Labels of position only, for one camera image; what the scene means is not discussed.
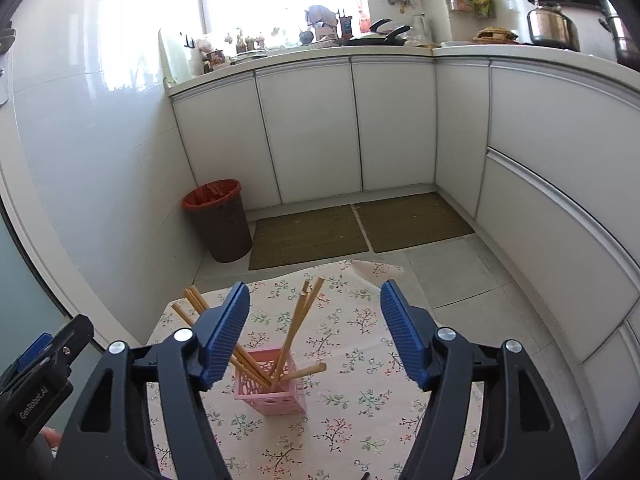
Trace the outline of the left hand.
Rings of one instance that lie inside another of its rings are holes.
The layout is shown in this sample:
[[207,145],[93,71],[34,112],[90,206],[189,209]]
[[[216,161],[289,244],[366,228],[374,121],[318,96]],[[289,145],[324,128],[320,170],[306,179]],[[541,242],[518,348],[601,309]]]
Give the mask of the left hand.
[[58,448],[62,441],[62,434],[50,427],[43,427],[40,434],[44,437],[49,448]]

